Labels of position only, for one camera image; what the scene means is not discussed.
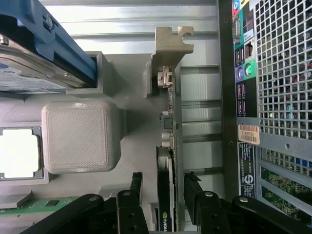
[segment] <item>green ps/2 port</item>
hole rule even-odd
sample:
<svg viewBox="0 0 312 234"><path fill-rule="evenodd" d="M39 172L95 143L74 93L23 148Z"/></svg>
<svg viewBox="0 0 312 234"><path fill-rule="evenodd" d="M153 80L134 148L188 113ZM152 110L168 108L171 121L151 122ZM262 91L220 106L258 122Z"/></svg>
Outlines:
<svg viewBox="0 0 312 234"><path fill-rule="evenodd" d="M245 65L245 76L250 76L250 74L253 72L253 68L252 68L252 66L251 66L251 64L250 63L247 63L246 65Z"/></svg>

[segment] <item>metal mesh grille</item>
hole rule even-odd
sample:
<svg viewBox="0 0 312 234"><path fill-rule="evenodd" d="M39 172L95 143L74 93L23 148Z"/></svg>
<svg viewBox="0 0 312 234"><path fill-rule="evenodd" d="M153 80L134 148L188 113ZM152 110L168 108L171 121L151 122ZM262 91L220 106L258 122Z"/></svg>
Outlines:
<svg viewBox="0 0 312 234"><path fill-rule="evenodd" d="M312 162L293 157L286 154L281 154L272 150L265 150L265 154L262 155L262 159L271 163L285 167L288 170L295 171L305 176L312 177Z"/></svg>
<svg viewBox="0 0 312 234"><path fill-rule="evenodd" d="M255 9L261 131L312 139L312 1Z"/></svg>

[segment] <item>barcode label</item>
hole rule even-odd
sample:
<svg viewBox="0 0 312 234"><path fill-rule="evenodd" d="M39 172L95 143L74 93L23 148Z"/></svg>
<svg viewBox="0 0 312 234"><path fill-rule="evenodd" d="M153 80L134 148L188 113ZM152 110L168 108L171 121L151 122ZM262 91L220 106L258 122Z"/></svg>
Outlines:
<svg viewBox="0 0 312 234"><path fill-rule="evenodd" d="M238 139L255 145L260 144L260 130L256 125L239 124Z"/></svg>

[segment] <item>circuit board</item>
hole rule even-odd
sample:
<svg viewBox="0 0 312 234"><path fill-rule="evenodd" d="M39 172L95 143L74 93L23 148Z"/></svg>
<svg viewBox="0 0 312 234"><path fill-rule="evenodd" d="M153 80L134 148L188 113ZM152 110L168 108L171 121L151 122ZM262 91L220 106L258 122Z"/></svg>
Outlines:
<svg viewBox="0 0 312 234"><path fill-rule="evenodd" d="M18 208L0 210L0 215L22 215L38 212L55 212L77 197L30 199Z"/></svg>
<svg viewBox="0 0 312 234"><path fill-rule="evenodd" d="M273 173L264 168L261 170L261 177L267 182L289 193L290 195L293 195L305 203L312 205L312 190L310 188L298 184L290 179L284 178L281 175ZM265 187L262 187L262 196L285 214L311 227L311 216L299 210L291 203L280 198Z"/></svg>

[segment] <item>ethernet port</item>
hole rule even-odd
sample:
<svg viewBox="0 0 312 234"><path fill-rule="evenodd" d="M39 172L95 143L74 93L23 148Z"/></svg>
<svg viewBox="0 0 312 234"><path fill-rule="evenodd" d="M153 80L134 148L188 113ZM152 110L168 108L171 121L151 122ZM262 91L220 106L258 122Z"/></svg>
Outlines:
<svg viewBox="0 0 312 234"><path fill-rule="evenodd" d="M254 40L245 45L245 59L254 57Z"/></svg>

